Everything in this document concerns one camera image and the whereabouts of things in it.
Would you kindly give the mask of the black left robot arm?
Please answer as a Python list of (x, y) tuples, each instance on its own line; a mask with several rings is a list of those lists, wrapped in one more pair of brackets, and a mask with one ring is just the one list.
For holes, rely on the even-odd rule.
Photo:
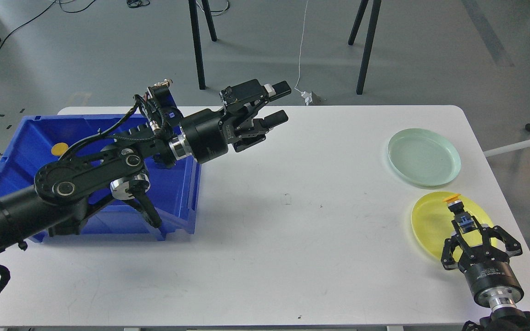
[[(79, 234), (87, 220), (115, 200), (137, 210), (153, 228), (162, 220), (147, 191), (150, 179), (145, 160), (153, 157), (171, 168), (193, 157), (199, 164), (264, 141), (275, 126), (288, 121), (280, 110), (258, 119), (268, 103), (288, 96), (286, 81), (262, 85), (258, 80), (228, 86), (219, 96), (223, 107), (183, 116), (171, 103), (171, 80), (149, 86), (115, 124), (76, 141), (43, 165), (34, 183), (0, 197), (0, 253), (42, 230), (52, 235)], [(0, 265), (0, 293), (10, 281)]]

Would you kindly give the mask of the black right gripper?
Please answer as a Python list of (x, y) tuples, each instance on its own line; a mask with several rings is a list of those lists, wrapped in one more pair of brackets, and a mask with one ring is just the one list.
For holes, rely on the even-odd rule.
[[(522, 300), (524, 290), (509, 264), (509, 258), (523, 254), (521, 243), (501, 226), (490, 228), (483, 224), (477, 228), (482, 244), (474, 247), (476, 252), (466, 254), (461, 228), (456, 222), (451, 224), (454, 231), (444, 241), (440, 262), (445, 270), (462, 272), (474, 302), (484, 308), (496, 308), (515, 305)], [(493, 245), (492, 239), (502, 243), (504, 250)], [(454, 252), (458, 247), (462, 254), (455, 260)]]

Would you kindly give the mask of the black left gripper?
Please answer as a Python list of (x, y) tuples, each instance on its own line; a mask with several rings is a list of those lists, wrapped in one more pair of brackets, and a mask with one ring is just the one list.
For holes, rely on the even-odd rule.
[(269, 131), (288, 121), (288, 115), (284, 110), (263, 119), (256, 115), (268, 102), (291, 93), (286, 81), (262, 85), (257, 79), (221, 90), (221, 109), (204, 109), (179, 124), (192, 155), (203, 164), (227, 153), (229, 145), (239, 153), (264, 141)]

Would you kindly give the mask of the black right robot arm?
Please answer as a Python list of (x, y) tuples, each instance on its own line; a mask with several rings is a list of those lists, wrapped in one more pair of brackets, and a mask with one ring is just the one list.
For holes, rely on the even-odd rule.
[(440, 261), (446, 270), (458, 269), (469, 287), (473, 301), (489, 308), (490, 314), (479, 322), (465, 322), (463, 331), (530, 331), (530, 311), (517, 308), (524, 290), (510, 258), (523, 253), (522, 246), (500, 226), (476, 224), (471, 231), (480, 234), (482, 243), (469, 246), (462, 228), (452, 221), (454, 234), (444, 241)]

